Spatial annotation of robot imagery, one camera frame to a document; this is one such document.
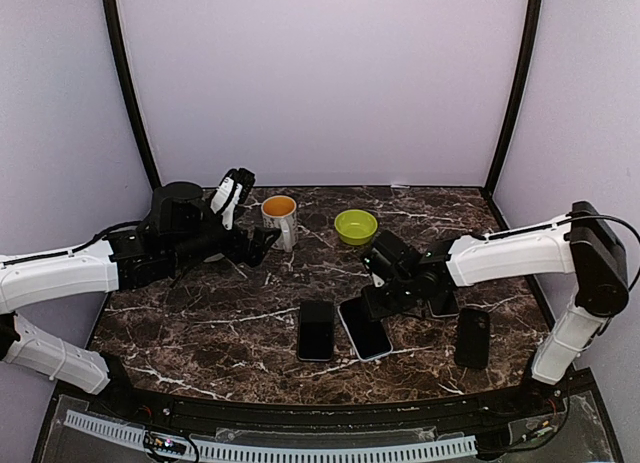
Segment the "white wall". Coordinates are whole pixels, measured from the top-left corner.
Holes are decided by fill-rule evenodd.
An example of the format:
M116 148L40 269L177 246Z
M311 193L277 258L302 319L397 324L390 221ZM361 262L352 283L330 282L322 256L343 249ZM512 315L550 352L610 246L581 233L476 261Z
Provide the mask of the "white wall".
M120 0L163 181L482 185L527 0Z
M496 194L511 226L586 199L640 228L640 0L544 0L531 73ZM638 268L638 245L614 228ZM542 278L556 315L573 285ZM578 361L591 366L623 452L640 451L640 293Z
M0 252L86 241L140 217L150 191L113 65L101 0L0 0ZM84 345L103 295L22 313ZM0 363L0 459L31 461L53 386Z

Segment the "mug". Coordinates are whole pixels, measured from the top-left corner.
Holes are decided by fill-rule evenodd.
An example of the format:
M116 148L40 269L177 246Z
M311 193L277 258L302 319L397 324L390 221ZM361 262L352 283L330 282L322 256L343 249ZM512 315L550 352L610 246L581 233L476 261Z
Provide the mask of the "mug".
M293 198L276 195L262 203L262 220L267 228L280 228L282 235L273 244L276 250L293 251L298 242L297 205Z

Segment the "yellow-green bowl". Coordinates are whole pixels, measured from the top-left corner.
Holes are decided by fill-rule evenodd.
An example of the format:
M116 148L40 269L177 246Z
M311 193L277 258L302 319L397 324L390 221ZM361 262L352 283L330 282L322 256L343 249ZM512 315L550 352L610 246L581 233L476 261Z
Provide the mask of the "yellow-green bowl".
M347 210L336 216L336 230L347 245L365 245L378 230L378 221L371 213L362 210Z

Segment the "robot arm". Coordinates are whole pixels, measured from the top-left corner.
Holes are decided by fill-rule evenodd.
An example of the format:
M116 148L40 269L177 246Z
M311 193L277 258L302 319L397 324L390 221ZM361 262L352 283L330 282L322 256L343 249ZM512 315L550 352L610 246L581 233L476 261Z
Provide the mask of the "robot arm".
M575 273L577 290L534 357L533 379L553 385L609 320L627 305L626 253L586 202L547 222L442 241L421 254L389 232L363 255L374 286L363 290L372 319L427 302L439 316L456 288L497 278Z
M119 371L117 360L64 342L15 311L80 293L140 288L217 254L260 264L280 230L256 228L249 239L233 224L254 180L247 170L231 170L210 204L199 186L171 183L154 191L149 214L133 229L99 233L80 247L0 256L0 360L100 393Z

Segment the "phone case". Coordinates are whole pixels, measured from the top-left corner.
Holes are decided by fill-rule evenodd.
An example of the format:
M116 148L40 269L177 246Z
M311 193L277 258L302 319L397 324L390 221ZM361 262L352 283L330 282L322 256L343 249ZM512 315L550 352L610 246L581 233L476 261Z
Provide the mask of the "phone case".
M297 341L297 348L296 348L296 356L298 357L298 359L300 361L305 361L305 362L327 362L327 361L331 361L331 359L333 358L333 351L334 351L334 331L333 331L333 315L334 315L334 306L333 303L328 303L328 302L317 302L317 301L305 301L302 302L302 304L300 305L300 311L298 314L298 341ZM313 323L320 323L320 324L324 324L327 326L327 331L328 331L328 345L330 346L330 350L329 348L327 348L327 354L320 356L318 354L314 355L314 356L305 356L303 355L303 352L301 351L301 344L303 343L303 341L305 340L305 338L303 337L303 326L305 324L313 324ZM318 338L322 338L326 333L322 332L322 334L317 335L312 333L311 335L307 334L306 337L306 344L309 344L309 337L312 338L312 340L314 340L315 342L318 342Z
M456 365L483 370L489 364L491 323L489 313L464 308L458 317L458 339L453 357Z

